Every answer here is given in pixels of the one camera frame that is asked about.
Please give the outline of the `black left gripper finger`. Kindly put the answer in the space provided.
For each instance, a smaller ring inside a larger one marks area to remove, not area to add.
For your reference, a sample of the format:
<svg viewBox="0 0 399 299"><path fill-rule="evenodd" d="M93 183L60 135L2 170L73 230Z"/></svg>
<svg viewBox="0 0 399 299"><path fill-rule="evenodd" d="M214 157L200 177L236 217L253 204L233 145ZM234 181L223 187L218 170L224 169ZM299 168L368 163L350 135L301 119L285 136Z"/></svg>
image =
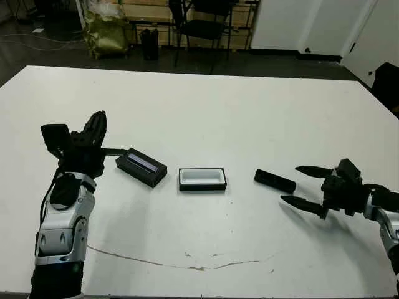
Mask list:
<svg viewBox="0 0 399 299"><path fill-rule="evenodd" d="M107 132L107 116L105 111L98 111L94 115L94 146L101 147Z"/></svg>
<svg viewBox="0 0 399 299"><path fill-rule="evenodd" d="M101 133L101 112L95 112L81 131L80 140L85 146L99 146Z"/></svg>

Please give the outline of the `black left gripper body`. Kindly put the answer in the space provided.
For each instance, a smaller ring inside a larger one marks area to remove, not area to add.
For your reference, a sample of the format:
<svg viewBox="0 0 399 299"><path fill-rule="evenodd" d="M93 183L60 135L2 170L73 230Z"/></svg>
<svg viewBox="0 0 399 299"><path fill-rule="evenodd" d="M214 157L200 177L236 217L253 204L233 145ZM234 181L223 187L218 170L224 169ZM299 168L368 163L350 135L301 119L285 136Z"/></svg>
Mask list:
<svg viewBox="0 0 399 299"><path fill-rule="evenodd" d="M77 172L89 176L92 179L103 175L106 156L123 156L126 149L103 148L102 142L105 130L72 131L69 147L63 152L59 166L64 172Z"/></svg>

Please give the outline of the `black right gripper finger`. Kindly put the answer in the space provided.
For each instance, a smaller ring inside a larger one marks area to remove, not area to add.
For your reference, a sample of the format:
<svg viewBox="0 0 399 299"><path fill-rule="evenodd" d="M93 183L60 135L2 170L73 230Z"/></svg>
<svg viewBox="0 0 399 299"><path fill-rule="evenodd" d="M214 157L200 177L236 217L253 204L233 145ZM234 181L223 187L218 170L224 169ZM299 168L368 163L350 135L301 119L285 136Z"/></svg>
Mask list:
<svg viewBox="0 0 399 299"><path fill-rule="evenodd" d="M325 219L327 216L328 209L326 209L321 204L310 202L301 197L292 196L292 195L281 195L280 198L286 203L290 204L291 206L300 209L302 211L313 213L319 216L321 219Z"/></svg>
<svg viewBox="0 0 399 299"><path fill-rule="evenodd" d="M327 169L319 166L298 166L295 167L295 170L313 178L327 179L329 176L335 175L334 169Z"/></svg>

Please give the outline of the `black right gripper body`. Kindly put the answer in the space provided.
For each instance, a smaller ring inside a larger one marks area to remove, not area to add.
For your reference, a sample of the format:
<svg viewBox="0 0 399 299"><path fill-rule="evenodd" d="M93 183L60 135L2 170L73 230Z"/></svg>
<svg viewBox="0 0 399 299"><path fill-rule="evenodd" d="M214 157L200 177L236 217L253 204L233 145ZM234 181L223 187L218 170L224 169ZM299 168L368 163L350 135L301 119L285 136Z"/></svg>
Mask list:
<svg viewBox="0 0 399 299"><path fill-rule="evenodd" d="M346 215L363 214L366 210L370 190L362 183L361 173L348 176L344 173L322 173L321 185L323 202L320 217L326 217L328 211L344 210Z"/></svg>

